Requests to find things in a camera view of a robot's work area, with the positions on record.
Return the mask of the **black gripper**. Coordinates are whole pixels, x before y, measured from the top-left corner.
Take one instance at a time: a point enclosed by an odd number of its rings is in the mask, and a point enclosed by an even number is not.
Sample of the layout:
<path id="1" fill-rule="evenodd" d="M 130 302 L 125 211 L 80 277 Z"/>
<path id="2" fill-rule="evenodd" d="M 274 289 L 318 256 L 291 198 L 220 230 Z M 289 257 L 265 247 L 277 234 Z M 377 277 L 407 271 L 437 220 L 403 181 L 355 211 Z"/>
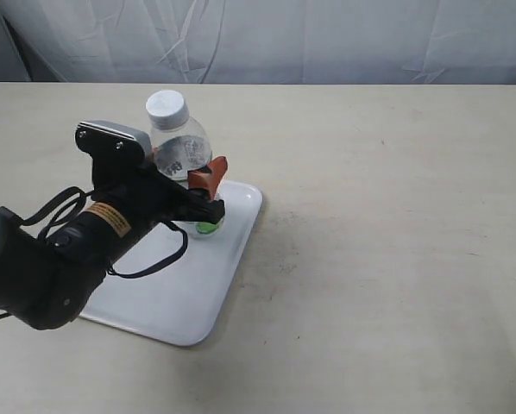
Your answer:
<path id="1" fill-rule="evenodd" d="M 93 202 L 74 219 L 86 250 L 118 259 L 160 223 L 176 231 L 179 223 L 217 224 L 223 220 L 224 202 L 214 200 L 228 171 L 225 156 L 190 171 L 189 191 L 163 175 L 153 155 L 152 151 L 144 160 L 120 154 L 89 155 Z"/>

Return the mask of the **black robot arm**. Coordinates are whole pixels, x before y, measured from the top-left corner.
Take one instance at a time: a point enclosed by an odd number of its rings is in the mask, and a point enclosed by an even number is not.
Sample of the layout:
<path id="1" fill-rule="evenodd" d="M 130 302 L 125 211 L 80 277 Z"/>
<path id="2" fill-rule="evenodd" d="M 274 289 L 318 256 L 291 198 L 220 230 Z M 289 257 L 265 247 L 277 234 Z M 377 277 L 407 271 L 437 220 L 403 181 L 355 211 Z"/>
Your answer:
<path id="1" fill-rule="evenodd" d="M 180 185 L 158 170 L 147 133 L 114 122 L 81 122 L 77 147 L 92 159 L 91 191 L 76 186 L 22 218 L 0 208 L 0 318 L 38 330 L 73 321 L 115 263 L 157 225 L 219 223 L 219 156 Z"/>

